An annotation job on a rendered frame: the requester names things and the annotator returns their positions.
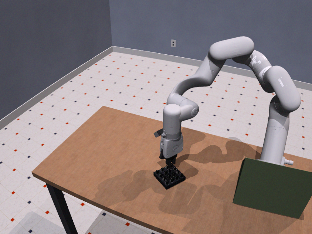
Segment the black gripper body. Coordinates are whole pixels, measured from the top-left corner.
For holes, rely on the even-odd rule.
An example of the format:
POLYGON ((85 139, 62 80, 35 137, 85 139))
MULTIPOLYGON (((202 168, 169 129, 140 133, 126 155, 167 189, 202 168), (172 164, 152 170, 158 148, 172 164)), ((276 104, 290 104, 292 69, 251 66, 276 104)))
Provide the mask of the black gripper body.
POLYGON ((163 150, 163 156, 167 159, 170 158, 183 150, 183 135, 181 132, 180 137, 177 139, 167 139, 161 137, 160 141, 160 153, 163 150))

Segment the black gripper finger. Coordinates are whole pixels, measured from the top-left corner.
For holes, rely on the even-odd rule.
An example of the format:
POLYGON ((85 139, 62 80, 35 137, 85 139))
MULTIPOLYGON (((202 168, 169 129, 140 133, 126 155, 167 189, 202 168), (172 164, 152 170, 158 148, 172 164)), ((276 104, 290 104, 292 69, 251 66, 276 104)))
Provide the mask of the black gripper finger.
POLYGON ((176 157, 177 157, 177 154, 170 158, 173 164, 176 164, 176 157))
MULTIPOLYGON (((163 150, 161 151, 159 158, 160 158, 160 159, 166 159, 166 158, 164 158, 164 156, 163 156, 163 150)), ((170 159, 170 158, 167 158, 167 159, 166 159, 166 164, 167 164, 169 167, 171 166, 171 159, 170 159)))

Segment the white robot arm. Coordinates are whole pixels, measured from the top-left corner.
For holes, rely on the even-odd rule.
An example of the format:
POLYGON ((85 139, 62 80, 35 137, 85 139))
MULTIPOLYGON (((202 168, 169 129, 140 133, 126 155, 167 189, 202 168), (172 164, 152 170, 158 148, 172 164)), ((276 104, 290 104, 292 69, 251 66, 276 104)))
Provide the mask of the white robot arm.
POLYGON ((180 137, 182 121, 195 117, 199 112, 199 106, 182 95, 191 88, 210 86, 227 59, 249 66, 263 90, 276 94, 270 101, 261 157, 257 160, 282 166, 293 165, 293 161, 283 156, 289 113, 300 107, 300 94, 288 72, 280 66, 272 66, 262 53, 254 50, 254 42, 245 36, 211 45, 196 73, 180 81, 170 93, 163 109, 163 128, 154 133, 155 137, 180 137))

